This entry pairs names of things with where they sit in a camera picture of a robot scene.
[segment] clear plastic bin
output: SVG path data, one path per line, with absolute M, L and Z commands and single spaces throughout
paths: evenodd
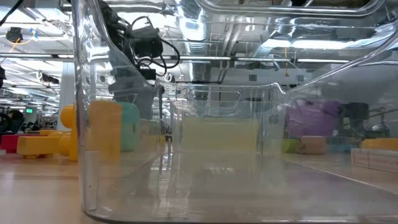
M 268 13 L 277 37 L 292 29 L 319 28 L 325 32 L 314 35 L 324 38 L 331 30 L 344 33 L 357 25 L 355 32 L 375 39 L 343 41 L 338 45 L 345 46 L 343 53 L 358 50 L 358 59 L 287 92 L 277 83 L 152 86 L 111 42 L 103 5 L 72 1 L 83 211 L 108 223 L 397 223 L 396 163 L 388 162 L 389 171 L 371 167 L 383 159 L 357 167 L 348 150 L 330 149 L 398 149 L 396 141 L 385 140 L 398 138 L 396 2 L 369 1 L 358 10 L 223 9 L 216 1 L 195 2 L 208 17 L 242 12 L 258 19 Z M 346 20 L 341 24 L 336 18 Z M 366 23 L 380 18 L 386 20 Z M 314 22 L 320 19 L 323 23 Z M 297 41 L 286 47 L 323 51 L 302 43 L 308 46 Z M 257 57 L 267 56 L 267 47 Z M 337 50 L 336 45 L 327 47 Z M 98 68 L 111 78 L 109 83 L 96 79 Z M 104 89 L 117 100 L 100 100 Z M 329 102 L 332 110 L 325 109 Z M 165 136 L 172 137 L 172 147 L 166 146 Z

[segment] purple fabric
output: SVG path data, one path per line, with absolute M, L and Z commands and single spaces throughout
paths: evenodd
M 332 136 L 339 103 L 327 100 L 295 100 L 287 108 L 290 136 Z

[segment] green object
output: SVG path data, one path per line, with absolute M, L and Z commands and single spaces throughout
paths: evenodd
M 140 146 L 141 117 L 139 109 L 132 103 L 117 102 L 122 105 L 121 151 L 132 152 Z
M 296 153 L 296 150 L 300 147 L 300 141 L 294 139 L 284 139 L 282 143 L 282 151 L 284 153 Z

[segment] wooden table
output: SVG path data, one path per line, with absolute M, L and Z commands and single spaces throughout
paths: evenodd
M 398 194 L 398 174 L 353 167 L 349 155 L 284 155 L 285 159 Z M 0 156 L 0 219 L 8 223 L 98 223 L 82 214 L 78 165 L 64 157 Z

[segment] cardboard box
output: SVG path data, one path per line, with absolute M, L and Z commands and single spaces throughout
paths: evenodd
M 354 166 L 398 173 L 398 152 L 380 149 L 352 149 L 351 163 Z

